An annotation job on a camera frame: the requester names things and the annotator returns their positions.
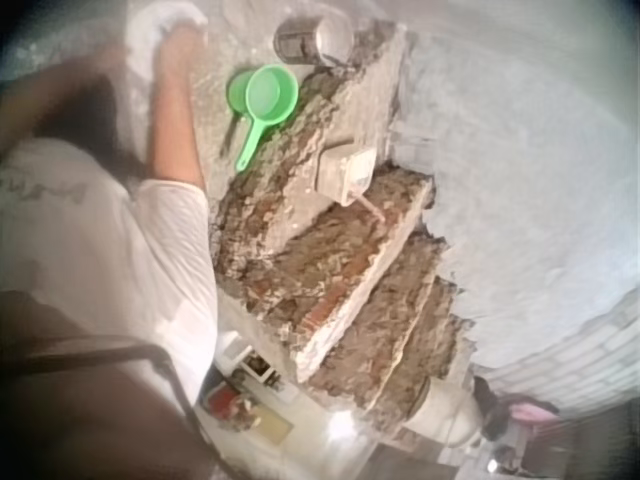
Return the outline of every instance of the white t-shirt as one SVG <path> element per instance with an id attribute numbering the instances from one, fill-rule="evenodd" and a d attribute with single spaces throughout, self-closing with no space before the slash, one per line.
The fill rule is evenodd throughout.
<path id="1" fill-rule="evenodd" d="M 146 180 L 132 196 L 52 139 L 0 164 L 0 292 L 29 293 L 88 333 L 164 347 L 194 402 L 213 360 L 216 286 L 204 193 Z"/>

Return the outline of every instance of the tiled wall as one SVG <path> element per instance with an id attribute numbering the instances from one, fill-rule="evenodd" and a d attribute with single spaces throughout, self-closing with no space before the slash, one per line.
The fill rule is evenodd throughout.
<path id="1" fill-rule="evenodd" d="M 492 388 L 553 402 L 572 416 L 640 393 L 638 289 L 572 338 L 508 367 L 482 373 Z"/>

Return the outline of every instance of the white plaster wall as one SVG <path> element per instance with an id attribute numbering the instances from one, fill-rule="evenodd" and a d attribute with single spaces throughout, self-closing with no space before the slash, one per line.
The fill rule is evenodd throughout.
<path id="1" fill-rule="evenodd" d="M 500 367 L 638 284 L 637 36 L 625 2 L 358 0 L 417 36 L 396 160 L 434 174 L 441 275 Z"/>

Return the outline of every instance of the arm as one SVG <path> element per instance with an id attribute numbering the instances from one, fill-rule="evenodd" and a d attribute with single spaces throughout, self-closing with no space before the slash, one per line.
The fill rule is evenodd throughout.
<path id="1" fill-rule="evenodd" d="M 0 97 L 0 154 L 28 135 L 58 105 L 123 58 L 122 47 L 108 47 L 14 82 Z"/>
<path id="2" fill-rule="evenodd" d="M 188 183 L 204 190 L 189 85 L 193 59 L 201 44 L 200 32 L 179 26 L 160 47 L 150 163 L 154 178 Z"/>

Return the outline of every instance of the green ladle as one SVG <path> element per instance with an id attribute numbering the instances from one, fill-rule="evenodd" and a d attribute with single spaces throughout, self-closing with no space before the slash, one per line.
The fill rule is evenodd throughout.
<path id="1" fill-rule="evenodd" d="M 251 121 L 236 170 L 244 171 L 264 131 L 283 122 L 298 102 L 298 81 L 280 65 L 266 65 L 237 75 L 227 89 L 229 106 Z"/>

